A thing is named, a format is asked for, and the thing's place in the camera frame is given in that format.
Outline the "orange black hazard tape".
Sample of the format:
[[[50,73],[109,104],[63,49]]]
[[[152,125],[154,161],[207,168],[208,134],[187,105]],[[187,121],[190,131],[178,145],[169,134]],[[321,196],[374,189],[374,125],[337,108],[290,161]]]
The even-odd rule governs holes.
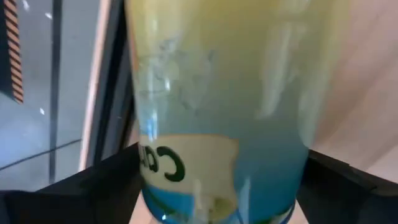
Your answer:
[[[9,67],[11,76],[11,96],[18,104],[24,103],[24,90],[22,82],[21,45],[19,37],[19,21],[16,0],[1,0],[4,12],[4,23],[9,54]]]

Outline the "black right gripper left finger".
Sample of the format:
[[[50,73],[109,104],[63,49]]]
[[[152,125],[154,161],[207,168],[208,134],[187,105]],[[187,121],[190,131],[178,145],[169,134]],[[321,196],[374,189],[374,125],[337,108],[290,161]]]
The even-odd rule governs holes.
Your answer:
[[[128,224],[142,188],[133,144],[36,192],[0,190],[0,224]]]

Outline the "black metal shelf frame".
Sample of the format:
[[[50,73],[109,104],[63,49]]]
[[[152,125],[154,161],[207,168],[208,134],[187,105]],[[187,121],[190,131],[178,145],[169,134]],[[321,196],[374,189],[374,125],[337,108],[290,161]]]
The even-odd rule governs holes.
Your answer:
[[[90,142],[94,165],[126,147],[134,123],[125,2],[111,0],[105,29]]]

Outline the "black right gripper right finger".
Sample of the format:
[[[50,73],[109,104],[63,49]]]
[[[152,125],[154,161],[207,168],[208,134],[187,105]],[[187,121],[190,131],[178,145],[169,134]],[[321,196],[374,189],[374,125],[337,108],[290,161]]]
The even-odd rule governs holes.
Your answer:
[[[310,150],[297,194],[309,224],[398,224],[398,184]]]

